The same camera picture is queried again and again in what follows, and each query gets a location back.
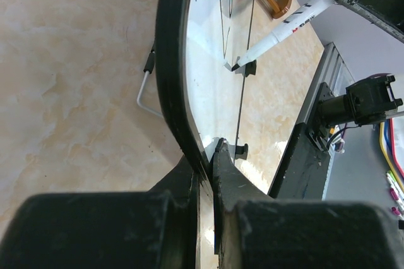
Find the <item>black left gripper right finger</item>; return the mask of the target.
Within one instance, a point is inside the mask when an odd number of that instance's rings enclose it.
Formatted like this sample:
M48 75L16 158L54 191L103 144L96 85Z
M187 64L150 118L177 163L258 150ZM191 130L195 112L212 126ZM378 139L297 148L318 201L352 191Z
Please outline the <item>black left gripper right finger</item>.
M398 224L368 203L272 199L233 163L227 140L212 159L220 268L402 268Z

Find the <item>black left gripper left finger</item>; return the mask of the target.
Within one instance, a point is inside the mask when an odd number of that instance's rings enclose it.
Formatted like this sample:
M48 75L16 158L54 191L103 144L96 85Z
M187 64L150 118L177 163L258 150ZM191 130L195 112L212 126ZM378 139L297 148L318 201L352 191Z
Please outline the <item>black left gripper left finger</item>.
M148 191L27 198L1 240L2 268L194 268L199 177L179 163Z

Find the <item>black white marker pen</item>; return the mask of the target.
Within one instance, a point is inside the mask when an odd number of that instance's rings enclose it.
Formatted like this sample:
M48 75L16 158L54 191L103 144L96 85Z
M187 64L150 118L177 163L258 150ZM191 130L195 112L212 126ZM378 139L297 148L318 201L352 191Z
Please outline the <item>black white marker pen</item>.
M232 66L231 71L251 63L265 52L284 41L315 17L336 4L336 0L310 0L278 24L267 36L250 47Z

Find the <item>white whiteboard black frame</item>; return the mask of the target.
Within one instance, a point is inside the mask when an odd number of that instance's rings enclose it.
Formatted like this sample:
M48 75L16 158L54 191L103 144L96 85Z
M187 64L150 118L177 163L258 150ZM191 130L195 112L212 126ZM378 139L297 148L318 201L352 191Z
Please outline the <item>white whiteboard black frame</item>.
M179 148L213 194L220 139L235 153L254 0L158 0L153 45L160 112Z

